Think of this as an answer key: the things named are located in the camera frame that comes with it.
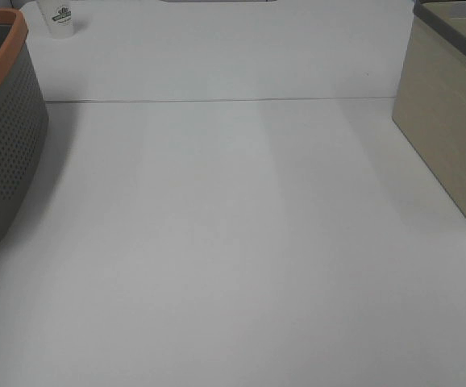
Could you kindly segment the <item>grey basket with orange rim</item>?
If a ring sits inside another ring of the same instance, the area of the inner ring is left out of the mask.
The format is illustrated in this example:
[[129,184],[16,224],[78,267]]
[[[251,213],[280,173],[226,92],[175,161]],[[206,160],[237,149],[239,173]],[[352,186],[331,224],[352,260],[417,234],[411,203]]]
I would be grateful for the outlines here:
[[0,8],[0,242],[31,186],[49,124],[27,33],[19,10]]

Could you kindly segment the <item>white paper cup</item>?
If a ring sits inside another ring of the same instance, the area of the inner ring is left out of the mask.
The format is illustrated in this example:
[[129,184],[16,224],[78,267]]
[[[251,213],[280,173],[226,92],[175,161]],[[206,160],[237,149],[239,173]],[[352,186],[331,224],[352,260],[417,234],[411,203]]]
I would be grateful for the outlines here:
[[55,39],[66,39],[74,34],[69,0],[37,0],[44,22]]

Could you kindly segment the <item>beige basket with grey rim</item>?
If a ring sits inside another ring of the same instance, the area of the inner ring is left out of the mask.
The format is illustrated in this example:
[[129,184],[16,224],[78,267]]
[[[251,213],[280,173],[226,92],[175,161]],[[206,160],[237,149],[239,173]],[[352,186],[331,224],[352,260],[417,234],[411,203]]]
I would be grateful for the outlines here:
[[466,1],[417,1],[392,119],[466,218]]

